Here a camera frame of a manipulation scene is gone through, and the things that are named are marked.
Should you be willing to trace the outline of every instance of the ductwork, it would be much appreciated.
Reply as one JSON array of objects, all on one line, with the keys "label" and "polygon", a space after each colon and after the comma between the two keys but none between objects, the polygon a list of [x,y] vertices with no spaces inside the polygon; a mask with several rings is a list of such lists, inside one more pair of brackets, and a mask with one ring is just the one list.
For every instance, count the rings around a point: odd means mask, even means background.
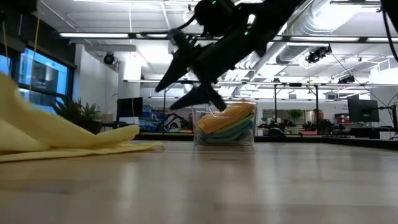
[{"label": "ductwork", "polygon": [[[283,35],[329,35],[356,14],[357,8],[330,4],[330,0],[313,1],[293,24],[288,24]],[[264,61],[289,64],[307,49],[308,46],[274,43]]]}]

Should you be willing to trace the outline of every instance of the clear plastic bin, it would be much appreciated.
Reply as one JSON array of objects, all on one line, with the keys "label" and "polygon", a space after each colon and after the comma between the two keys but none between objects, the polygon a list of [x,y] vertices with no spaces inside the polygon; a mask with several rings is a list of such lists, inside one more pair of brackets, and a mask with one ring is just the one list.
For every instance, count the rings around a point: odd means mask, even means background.
[{"label": "clear plastic bin", "polygon": [[229,101],[219,112],[214,106],[193,109],[193,134],[197,145],[252,146],[257,103]]}]

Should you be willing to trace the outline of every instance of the ceiling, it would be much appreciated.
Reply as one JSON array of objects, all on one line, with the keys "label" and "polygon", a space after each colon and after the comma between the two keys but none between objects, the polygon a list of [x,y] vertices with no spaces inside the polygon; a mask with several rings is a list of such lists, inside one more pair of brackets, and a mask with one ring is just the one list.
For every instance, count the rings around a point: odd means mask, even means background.
[{"label": "ceiling", "polygon": [[[41,0],[42,19],[63,32],[142,32],[162,31],[178,27],[191,15],[186,1],[183,4],[176,3],[181,0],[169,0],[161,3],[154,1],[145,3],[145,0],[139,0],[137,2],[140,3],[134,4],[111,4],[100,0],[88,1]],[[298,8],[291,19],[296,19],[295,16],[300,14],[305,5]],[[382,22],[382,14],[377,13],[376,10],[377,7],[361,8],[330,35],[385,37],[386,31]],[[200,34],[202,27],[192,25],[184,31]],[[392,35],[398,35],[394,29],[392,29]],[[169,43],[162,40],[92,40],[92,44],[135,45],[145,61],[142,74],[146,78],[162,78],[172,59],[169,54]],[[229,78],[228,81],[239,81],[238,79],[246,77],[254,82],[270,82],[274,77],[278,77],[282,82],[336,83],[338,77],[344,75],[342,72],[346,68],[353,68],[356,78],[360,82],[367,82],[369,68],[386,61],[392,55],[387,44],[331,44],[331,48],[336,58],[328,55],[309,69],[303,66],[302,61],[305,56],[303,55],[288,65],[275,65],[270,62],[268,64],[257,63],[253,64],[251,70],[231,73],[223,78]]]}]

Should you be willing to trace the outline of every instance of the potted plant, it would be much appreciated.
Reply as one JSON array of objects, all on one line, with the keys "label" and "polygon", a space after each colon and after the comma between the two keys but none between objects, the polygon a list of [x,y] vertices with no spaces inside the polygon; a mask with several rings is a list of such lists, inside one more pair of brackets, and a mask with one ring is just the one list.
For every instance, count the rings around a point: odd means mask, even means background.
[{"label": "potted plant", "polygon": [[57,115],[67,119],[75,125],[78,125],[87,131],[98,134],[101,132],[102,124],[100,122],[100,111],[96,110],[96,105],[81,105],[81,100],[74,102],[70,98],[64,98],[63,103],[56,101],[51,105]]},{"label": "potted plant", "polygon": [[299,134],[299,127],[297,126],[297,120],[303,116],[303,111],[300,109],[292,109],[289,111],[289,116],[292,118],[294,125],[290,128],[292,134]]}]

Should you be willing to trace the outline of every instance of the computer monitor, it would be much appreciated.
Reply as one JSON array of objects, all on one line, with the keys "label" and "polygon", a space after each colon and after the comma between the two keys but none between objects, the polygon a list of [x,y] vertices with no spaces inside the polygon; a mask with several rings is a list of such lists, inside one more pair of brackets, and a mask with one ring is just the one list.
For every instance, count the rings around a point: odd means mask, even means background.
[{"label": "computer monitor", "polygon": [[377,100],[348,100],[349,120],[352,122],[380,122]]}]

